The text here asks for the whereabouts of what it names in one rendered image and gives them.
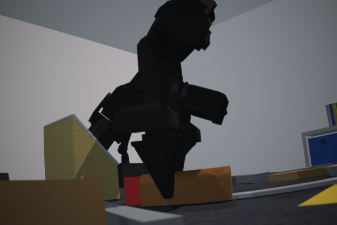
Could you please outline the red cube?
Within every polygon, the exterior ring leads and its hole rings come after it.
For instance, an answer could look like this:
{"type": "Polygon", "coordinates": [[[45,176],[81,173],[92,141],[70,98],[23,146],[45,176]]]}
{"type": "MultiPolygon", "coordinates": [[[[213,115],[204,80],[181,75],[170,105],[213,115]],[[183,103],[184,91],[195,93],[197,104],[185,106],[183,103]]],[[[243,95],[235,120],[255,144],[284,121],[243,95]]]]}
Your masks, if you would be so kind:
{"type": "Polygon", "coordinates": [[[124,193],[126,205],[141,205],[139,177],[124,177],[124,193]]]}

